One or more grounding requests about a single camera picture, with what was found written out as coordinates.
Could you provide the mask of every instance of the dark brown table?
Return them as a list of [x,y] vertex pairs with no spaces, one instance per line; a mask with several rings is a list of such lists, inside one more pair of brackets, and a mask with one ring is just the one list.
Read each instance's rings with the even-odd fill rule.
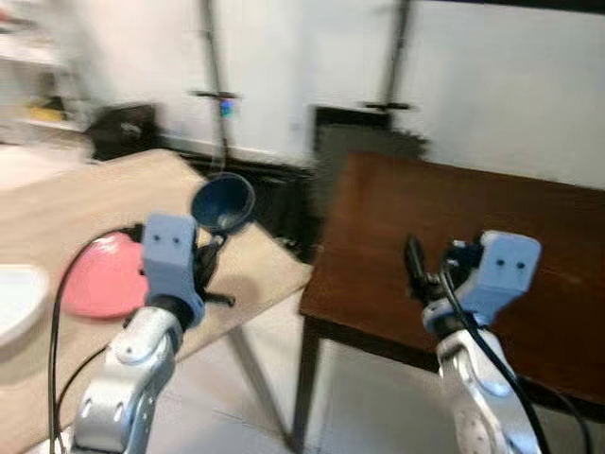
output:
[[[320,340],[437,371],[436,339],[406,292],[406,235],[436,271],[449,239],[486,229],[533,236],[543,255],[530,291],[493,331],[521,375],[605,421],[605,192],[378,154],[352,154],[301,302],[301,365],[290,445],[303,452]],[[558,407],[540,387],[534,402]]]

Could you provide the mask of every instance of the pink plate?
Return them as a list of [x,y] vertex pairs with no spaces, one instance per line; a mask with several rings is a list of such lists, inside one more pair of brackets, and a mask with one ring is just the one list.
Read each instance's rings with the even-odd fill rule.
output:
[[125,234],[95,241],[72,269],[61,308],[85,317],[121,317],[141,307],[148,290],[142,245]]

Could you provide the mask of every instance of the white wall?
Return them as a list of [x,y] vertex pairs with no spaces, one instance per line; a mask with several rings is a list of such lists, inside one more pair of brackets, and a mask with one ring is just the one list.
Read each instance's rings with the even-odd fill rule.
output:
[[[308,151],[308,104],[356,107],[383,77],[392,0],[216,1],[241,148]],[[212,140],[195,0],[86,0],[111,101],[156,100],[169,133]],[[398,124],[431,159],[605,187],[605,16],[418,2]]]

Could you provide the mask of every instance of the black cable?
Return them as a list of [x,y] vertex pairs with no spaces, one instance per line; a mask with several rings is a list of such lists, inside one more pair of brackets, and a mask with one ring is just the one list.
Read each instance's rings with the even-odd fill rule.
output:
[[540,420],[538,419],[538,415],[536,414],[536,410],[531,406],[531,401],[527,394],[521,388],[521,385],[517,381],[516,376],[510,371],[510,369],[502,362],[500,357],[493,352],[490,345],[481,337],[477,328],[476,322],[474,320],[469,320],[469,317],[462,309],[462,305],[456,296],[454,290],[454,283],[452,282],[452,276],[450,274],[450,265],[447,260],[444,258],[441,261],[441,270],[439,277],[441,279],[441,285],[443,286],[443,291],[445,292],[445,296],[449,301],[450,305],[460,318],[464,328],[469,332],[473,340],[479,346],[479,348],[483,351],[486,357],[492,362],[495,368],[498,370],[500,374],[507,380],[510,387],[514,390],[514,392],[519,397],[519,401],[521,402],[521,406],[526,412],[527,419],[529,419],[529,423],[533,428],[533,431],[536,434],[536,438],[538,439],[538,445],[542,454],[550,454],[550,449],[548,447],[548,443],[546,442],[545,433],[542,429],[542,425],[540,424]]
[[579,431],[581,432],[582,440],[584,442],[584,453],[585,454],[594,453],[593,438],[590,434],[590,429],[588,429],[588,424],[586,424],[586,420],[584,419],[584,417],[578,411],[578,409],[573,404],[573,402],[571,400],[569,400],[565,394],[559,393],[557,390],[554,390],[546,385],[543,385],[542,383],[538,383],[537,381],[534,381],[527,376],[519,375],[517,379],[518,379],[519,383],[521,383],[523,386],[526,386],[527,384],[531,384],[531,385],[536,386],[536,387],[542,389],[543,391],[546,391],[547,393],[551,393],[552,395],[557,397],[567,407],[567,409],[572,414],[572,416],[574,416],[574,418],[576,418],[576,422],[578,423]]
[[[50,454],[55,454],[55,440],[57,440],[58,434],[61,433],[57,407],[57,348],[59,346],[59,321],[61,318],[61,299],[63,297],[63,292],[65,291],[72,269],[95,241],[109,234],[126,233],[127,231],[130,231],[130,229],[111,229],[88,240],[69,262],[69,265],[59,282],[59,288],[57,289],[55,302],[53,304],[52,322],[50,326],[50,345],[48,348],[48,443]],[[63,445],[61,437],[59,437],[59,444],[61,452],[65,452],[65,446]]]

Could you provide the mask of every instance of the wooden table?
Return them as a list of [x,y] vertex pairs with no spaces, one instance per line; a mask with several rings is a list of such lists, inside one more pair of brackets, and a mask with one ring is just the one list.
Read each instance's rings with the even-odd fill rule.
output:
[[[436,271],[449,239],[472,239],[485,229],[533,236],[544,248],[529,293],[493,326],[509,363],[605,419],[605,192],[353,154],[301,302],[295,452],[303,452],[321,339],[437,370],[436,339],[423,328],[421,304],[406,292],[406,235],[420,238],[427,267]],[[530,396],[555,403],[537,389]]]
[[[112,227],[145,221],[152,211],[188,214],[203,183],[177,155],[151,151],[0,194],[0,263],[32,263],[48,271],[53,291],[70,257],[90,237]],[[199,241],[207,239],[200,232]],[[242,323],[301,288],[309,269],[255,225],[229,240],[209,290],[234,295],[233,309],[208,306],[201,325],[185,333],[178,359],[229,333],[249,379],[267,410],[270,395],[255,364]],[[49,295],[48,307],[51,306]],[[17,344],[0,350],[0,452],[23,452],[47,435],[46,359],[50,310]],[[106,344],[121,321],[63,315],[58,388],[94,350]],[[70,423],[99,364],[82,373],[67,394],[61,421]]]

